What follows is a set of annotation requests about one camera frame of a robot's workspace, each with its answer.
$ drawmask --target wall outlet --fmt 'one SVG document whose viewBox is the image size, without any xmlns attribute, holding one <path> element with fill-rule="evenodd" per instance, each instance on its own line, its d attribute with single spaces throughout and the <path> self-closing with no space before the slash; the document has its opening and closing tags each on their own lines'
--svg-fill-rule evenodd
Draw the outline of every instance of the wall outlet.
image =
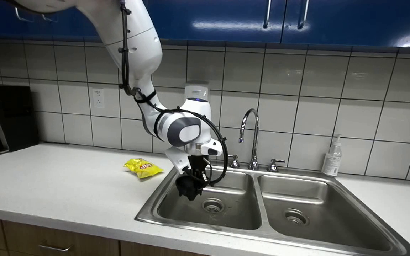
<svg viewBox="0 0 410 256">
<path fill-rule="evenodd" d="M 104 90 L 99 90 L 99 89 L 91 90 L 92 109 L 96 109 L 96 110 L 105 109 L 105 100 L 104 99 L 105 99 Z"/>
</svg>

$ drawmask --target coffee maker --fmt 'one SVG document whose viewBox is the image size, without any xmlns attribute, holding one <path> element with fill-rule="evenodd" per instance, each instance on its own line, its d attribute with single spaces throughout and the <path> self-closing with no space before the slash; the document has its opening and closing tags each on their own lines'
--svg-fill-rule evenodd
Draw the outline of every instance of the coffee maker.
<svg viewBox="0 0 410 256">
<path fill-rule="evenodd" d="M 38 144 L 30 87 L 0 86 L 0 154 Z"/>
</svg>

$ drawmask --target double sink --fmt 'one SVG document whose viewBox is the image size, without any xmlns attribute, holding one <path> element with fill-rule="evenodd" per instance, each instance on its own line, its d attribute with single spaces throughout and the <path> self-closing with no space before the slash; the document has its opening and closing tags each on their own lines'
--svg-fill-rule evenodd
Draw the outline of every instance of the double sink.
<svg viewBox="0 0 410 256">
<path fill-rule="evenodd" d="M 334 178 L 227 170 L 195 201 L 178 195 L 176 178 L 172 170 L 135 220 L 344 255 L 410 255 L 410 245 Z"/>
</svg>

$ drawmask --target white countertop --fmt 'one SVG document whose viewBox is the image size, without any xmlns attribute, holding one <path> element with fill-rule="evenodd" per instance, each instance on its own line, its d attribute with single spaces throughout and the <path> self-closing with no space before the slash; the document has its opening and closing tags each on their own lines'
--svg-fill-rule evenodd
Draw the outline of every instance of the white countertop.
<svg viewBox="0 0 410 256">
<path fill-rule="evenodd" d="M 142 157 L 163 174 L 139 183 L 122 164 Z M 41 144 L 0 156 L 0 220 L 205 255 L 331 255 L 133 221 L 172 168 L 158 156 Z M 410 183 L 338 181 L 410 242 Z"/>
</svg>

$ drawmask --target upper cabinet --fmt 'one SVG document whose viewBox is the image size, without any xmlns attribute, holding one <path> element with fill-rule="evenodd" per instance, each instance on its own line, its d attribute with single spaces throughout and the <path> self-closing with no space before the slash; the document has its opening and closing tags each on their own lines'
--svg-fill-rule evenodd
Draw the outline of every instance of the upper cabinet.
<svg viewBox="0 0 410 256">
<path fill-rule="evenodd" d="M 92 25 L 78 11 L 35 15 L 0 0 L 0 38 L 24 40 L 98 40 Z"/>
<path fill-rule="evenodd" d="M 286 0 L 145 0 L 161 39 L 279 43 Z"/>
<path fill-rule="evenodd" d="M 410 0 L 289 0 L 282 43 L 410 48 Z"/>
</svg>

